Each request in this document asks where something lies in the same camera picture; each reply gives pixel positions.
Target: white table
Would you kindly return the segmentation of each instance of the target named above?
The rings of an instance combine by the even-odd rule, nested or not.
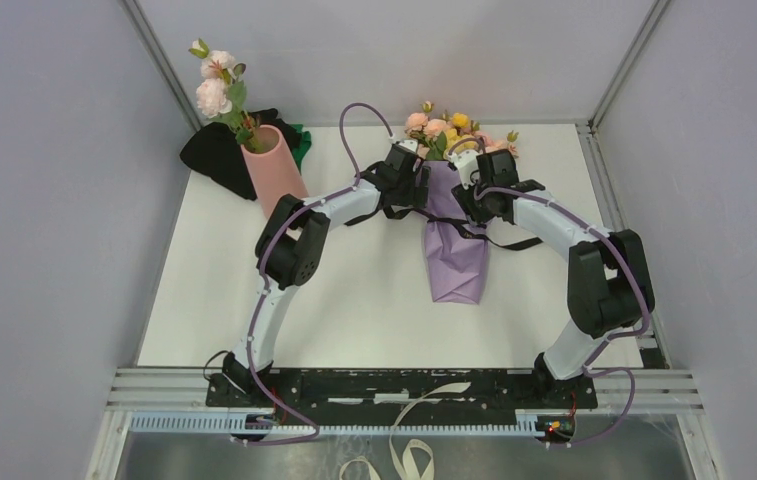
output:
[[[521,178],[546,185],[564,205],[601,224],[573,125],[492,126],[519,132]],[[311,195],[341,187],[352,168],[336,128],[310,128],[304,160]],[[350,127],[361,168],[387,153],[382,127]],[[254,246],[266,220],[243,200],[193,173],[166,258],[138,364],[202,365],[233,348],[254,308]],[[293,300],[275,351],[279,367],[530,367],[566,324],[566,263],[546,246],[491,249],[481,304],[431,301],[422,246],[425,221],[376,216],[328,236],[316,275]],[[531,235],[496,221],[501,243]],[[640,367],[633,339],[614,342],[597,366]]]

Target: purple fabric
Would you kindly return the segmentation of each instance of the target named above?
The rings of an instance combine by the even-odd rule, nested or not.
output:
[[[430,161],[426,165],[431,167],[426,210],[438,217],[466,218],[451,192],[460,184],[457,172],[448,162]],[[484,233],[483,228],[467,228]],[[487,279],[487,242],[462,238],[451,225],[432,222],[425,226],[424,243],[431,299],[478,305]]]

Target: gray floor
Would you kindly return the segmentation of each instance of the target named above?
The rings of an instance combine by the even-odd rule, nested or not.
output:
[[[605,418],[579,418],[579,438],[601,430],[607,422]],[[397,451],[401,452],[409,438],[393,437]],[[693,478],[675,417],[671,416],[630,417],[610,437],[570,450],[547,452],[529,438],[422,439],[434,450],[439,480]],[[340,465],[358,455],[366,456],[382,479],[398,477],[386,436],[328,436],[307,444],[244,448],[226,436],[132,433],[117,478],[336,480]],[[424,457],[417,455],[417,459],[425,462]],[[368,478],[363,465],[354,465],[346,472],[346,480]]]

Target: black cable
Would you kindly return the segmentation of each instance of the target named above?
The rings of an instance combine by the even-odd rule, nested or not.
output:
[[[201,376],[204,377],[205,380],[208,382],[210,381],[210,377],[207,375],[207,367],[210,366],[210,362],[213,360],[216,360],[217,357],[222,356],[222,354],[228,353],[230,350],[219,350],[218,352],[214,353],[212,357],[210,357],[207,360],[207,363],[204,364],[204,367],[201,369]]]

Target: green cloth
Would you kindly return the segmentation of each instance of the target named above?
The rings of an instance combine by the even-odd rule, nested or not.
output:
[[[299,172],[301,172],[301,161],[304,160],[304,156],[307,155],[313,141],[310,139],[310,132],[304,131],[304,125],[294,124],[292,127],[301,134],[301,143],[298,147],[292,149],[293,159],[296,161]]]

